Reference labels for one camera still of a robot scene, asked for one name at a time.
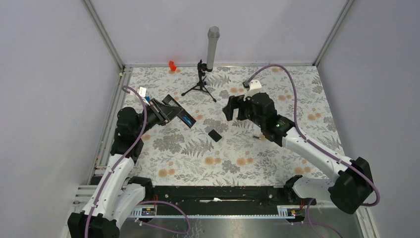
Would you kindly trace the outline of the black remote control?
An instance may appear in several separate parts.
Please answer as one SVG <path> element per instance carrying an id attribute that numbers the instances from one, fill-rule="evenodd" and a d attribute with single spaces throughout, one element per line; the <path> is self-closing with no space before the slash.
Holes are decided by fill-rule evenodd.
<path id="1" fill-rule="evenodd" d="M 196 120 L 185 110 L 182 110 L 177 117 L 184 122 L 189 128 L 192 128 Z"/>

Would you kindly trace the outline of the blue AA battery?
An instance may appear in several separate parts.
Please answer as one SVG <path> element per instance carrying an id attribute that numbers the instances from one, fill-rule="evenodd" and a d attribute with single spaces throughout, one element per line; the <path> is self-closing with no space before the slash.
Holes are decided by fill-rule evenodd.
<path id="1" fill-rule="evenodd" d="M 183 116 L 183 120 L 188 126 L 193 125 L 193 123 L 191 122 L 191 120 L 187 116 Z"/>

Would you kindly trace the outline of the black battery cover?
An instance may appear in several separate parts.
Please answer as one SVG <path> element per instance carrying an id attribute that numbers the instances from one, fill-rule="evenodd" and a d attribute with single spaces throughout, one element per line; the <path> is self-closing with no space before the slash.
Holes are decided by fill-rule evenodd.
<path id="1" fill-rule="evenodd" d="M 219 142 L 222 139 L 222 136 L 215 131 L 214 129 L 212 129 L 209 133 L 208 133 L 209 137 L 215 141 L 215 142 Z"/>

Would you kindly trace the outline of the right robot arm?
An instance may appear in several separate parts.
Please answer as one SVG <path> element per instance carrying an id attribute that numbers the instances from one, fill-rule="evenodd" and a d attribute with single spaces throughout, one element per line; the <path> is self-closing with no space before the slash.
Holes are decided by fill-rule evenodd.
<path id="1" fill-rule="evenodd" d="M 380 200 L 365 159 L 340 156 L 307 136 L 292 120 L 277 113 L 267 93 L 230 96 L 222 109 L 228 121 L 233 119 L 234 110 L 238 110 L 238 120 L 252 121 L 267 140 L 298 154 L 327 176 L 326 179 L 292 178 L 292 186 L 284 190 L 288 203 L 314 198 L 332 202 L 341 211 L 353 214 L 360 206 L 367 206 L 365 201 L 372 193 L 376 194 L 373 205 Z"/>

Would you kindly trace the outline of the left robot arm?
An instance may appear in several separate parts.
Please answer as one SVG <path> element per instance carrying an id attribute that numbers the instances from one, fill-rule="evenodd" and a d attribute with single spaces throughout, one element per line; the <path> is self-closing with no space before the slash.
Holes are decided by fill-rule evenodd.
<path id="1" fill-rule="evenodd" d="M 150 179 L 133 177 L 125 192 L 120 191 L 142 151 L 142 135 L 155 125 L 166 125 L 182 111 L 170 95 L 162 102 L 151 99 L 141 113 L 133 107 L 119 110 L 105 174 L 82 211 L 71 213 L 68 218 L 72 238 L 117 238 L 136 204 L 152 201 Z"/>

